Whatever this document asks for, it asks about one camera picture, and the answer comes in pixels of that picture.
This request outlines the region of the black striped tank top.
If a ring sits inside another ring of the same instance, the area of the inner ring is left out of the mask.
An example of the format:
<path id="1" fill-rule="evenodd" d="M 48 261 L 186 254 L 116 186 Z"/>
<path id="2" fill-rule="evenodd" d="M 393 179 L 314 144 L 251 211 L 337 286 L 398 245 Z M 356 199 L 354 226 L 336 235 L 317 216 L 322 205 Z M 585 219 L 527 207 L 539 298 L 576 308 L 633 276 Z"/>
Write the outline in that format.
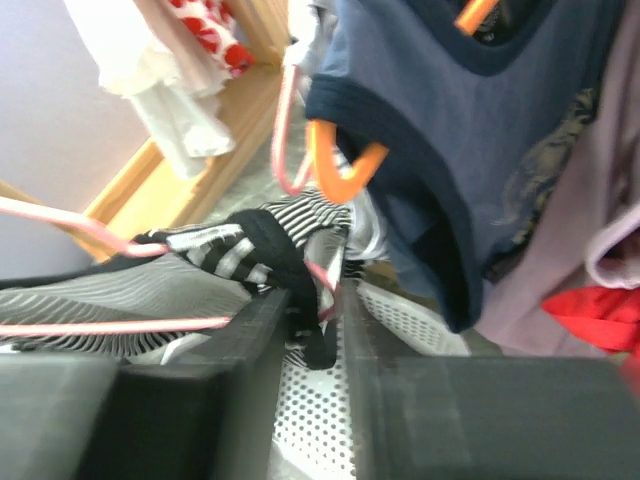
<path id="1" fill-rule="evenodd" d="M 288 357 L 331 368 L 333 293 L 350 231 L 347 208 L 304 192 L 218 223 L 136 236 L 155 254 L 118 254 L 63 275 L 1 284 L 1 337 L 24 349 L 155 355 L 171 342 L 224 326 L 260 294 L 285 290 Z"/>

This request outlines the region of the pink wire hanger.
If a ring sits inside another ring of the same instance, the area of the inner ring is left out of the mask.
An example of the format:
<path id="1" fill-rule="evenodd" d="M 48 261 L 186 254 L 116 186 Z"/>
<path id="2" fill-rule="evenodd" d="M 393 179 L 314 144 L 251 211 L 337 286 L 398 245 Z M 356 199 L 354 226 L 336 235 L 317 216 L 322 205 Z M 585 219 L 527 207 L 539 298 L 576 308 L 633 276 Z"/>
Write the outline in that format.
<path id="1" fill-rule="evenodd" d="M 222 224 L 154 231 L 127 241 L 80 214 L 3 198 L 4 213 L 90 234 L 117 256 L 80 274 L 1 285 L 1 334 L 73 348 L 221 329 L 261 287 L 293 297 L 295 336 L 330 318 L 338 283 L 293 244 L 265 210 L 241 211 Z"/>
<path id="2" fill-rule="evenodd" d="M 294 180 L 289 179 L 286 171 L 286 147 L 290 116 L 299 79 L 300 68 L 297 65 L 284 67 L 271 142 L 272 171 L 282 190 L 288 195 L 299 194 L 311 177 L 311 161 L 309 159 L 302 161 Z"/>

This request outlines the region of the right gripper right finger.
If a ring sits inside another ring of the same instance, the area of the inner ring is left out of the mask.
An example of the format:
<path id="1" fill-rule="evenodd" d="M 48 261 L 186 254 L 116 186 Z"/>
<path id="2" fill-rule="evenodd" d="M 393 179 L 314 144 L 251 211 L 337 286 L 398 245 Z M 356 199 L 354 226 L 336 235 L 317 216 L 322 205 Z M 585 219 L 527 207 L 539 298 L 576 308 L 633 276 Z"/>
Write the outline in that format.
<path id="1" fill-rule="evenodd" d="M 360 479 L 635 479 L 639 403 L 580 358 L 423 356 L 342 293 Z"/>

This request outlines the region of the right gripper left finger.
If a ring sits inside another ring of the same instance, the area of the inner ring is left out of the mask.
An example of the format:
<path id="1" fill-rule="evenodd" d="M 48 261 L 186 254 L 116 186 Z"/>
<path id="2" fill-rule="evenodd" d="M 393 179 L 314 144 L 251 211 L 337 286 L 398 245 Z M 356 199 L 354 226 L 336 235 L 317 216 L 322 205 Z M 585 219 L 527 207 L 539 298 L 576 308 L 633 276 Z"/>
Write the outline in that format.
<path id="1" fill-rule="evenodd" d="M 177 360 L 122 367 L 76 478 L 267 478 L 288 304 L 259 295 Z"/>

